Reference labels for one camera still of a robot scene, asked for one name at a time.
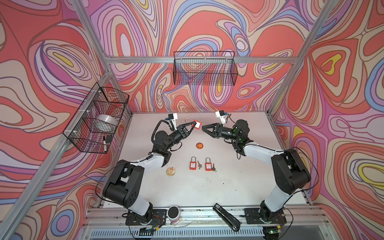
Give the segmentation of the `red padlock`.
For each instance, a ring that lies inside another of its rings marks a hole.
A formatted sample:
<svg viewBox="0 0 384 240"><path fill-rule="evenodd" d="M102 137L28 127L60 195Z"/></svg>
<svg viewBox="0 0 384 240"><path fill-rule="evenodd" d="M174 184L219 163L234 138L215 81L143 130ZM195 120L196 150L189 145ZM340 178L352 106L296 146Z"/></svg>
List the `red padlock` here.
<svg viewBox="0 0 384 240"><path fill-rule="evenodd" d="M191 157L189 168L190 168L190 170L196 170L197 169L197 158L195 156Z"/></svg>
<svg viewBox="0 0 384 240"><path fill-rule="evenodd" d="M201 129L201 126L202 126L202 123L197 121L197 120L193 120L193 119L190 119L190 118L186 118L185 119L185 122L186 123L189 123L189 122L195 122L195 126L194 128L197 129L197 130L200 130Z"/></svg>
<svg viewBox="0 0 384 240"><path fill-rule="evenodd" d="M205 170L209 172L213 170L213 164L211 162L211 158L209 157L206 157L206 160L205 160Z"/></svg>

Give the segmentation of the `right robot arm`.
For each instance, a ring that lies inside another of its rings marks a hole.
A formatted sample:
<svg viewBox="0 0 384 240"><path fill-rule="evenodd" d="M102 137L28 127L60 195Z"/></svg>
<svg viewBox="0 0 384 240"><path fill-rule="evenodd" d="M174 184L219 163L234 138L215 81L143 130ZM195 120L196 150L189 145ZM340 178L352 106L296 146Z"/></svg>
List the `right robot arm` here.
<svg viewBox="0 0 384 240"><path fill-rule="evenodd" d="M296 150L275 150L254 143L249 138L250 128L245 120L236 121L232 128L227 128L222 123L204 125L202 131L214 139L229 140L240 156L253 158L271 166L275 183L271 193L261 202L257 213L262 223L270 224L277 219L295 192L303 190L312 180Z"/></svg>

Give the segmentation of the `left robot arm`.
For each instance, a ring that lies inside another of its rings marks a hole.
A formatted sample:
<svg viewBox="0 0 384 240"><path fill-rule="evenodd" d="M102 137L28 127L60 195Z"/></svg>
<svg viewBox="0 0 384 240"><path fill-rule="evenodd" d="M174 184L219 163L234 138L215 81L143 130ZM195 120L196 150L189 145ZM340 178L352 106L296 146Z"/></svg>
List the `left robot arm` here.
<svg viewBox="0 0 384 240"><path fill-rule="evenodd" d="M196 125L192 121L175 127L170 120L160 120L151 136L153 148L149 155L135 162L118 161L104 184L102 196L128 209L140 224L150 224L155 216L152 203L140 196L143 177L164 167L171 158L171 148L186 139Z"/></svg>

